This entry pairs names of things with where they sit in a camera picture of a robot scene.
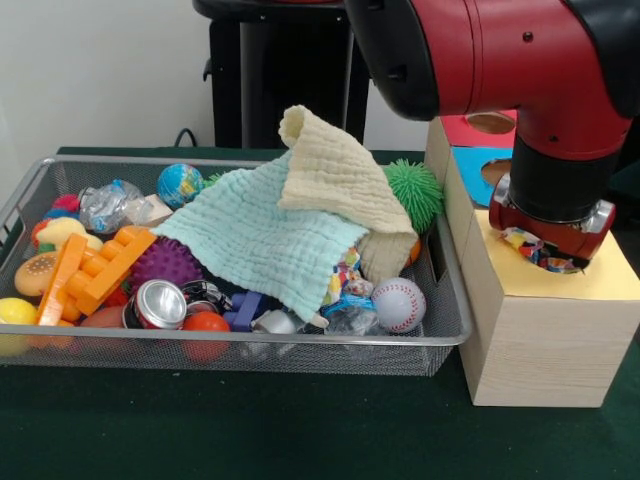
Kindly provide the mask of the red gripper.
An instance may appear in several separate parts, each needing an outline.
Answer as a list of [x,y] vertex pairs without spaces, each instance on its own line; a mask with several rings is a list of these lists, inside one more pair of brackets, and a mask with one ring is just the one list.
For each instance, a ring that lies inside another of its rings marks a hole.
[[605,240],[615,219],[615,206],[605,200],[577,223],[549,223],[526,216],[509,200],[492,200],[490,225],[504,233],[517,234],[527,241],[547,246],[552,253],[574,260],[590,261]]

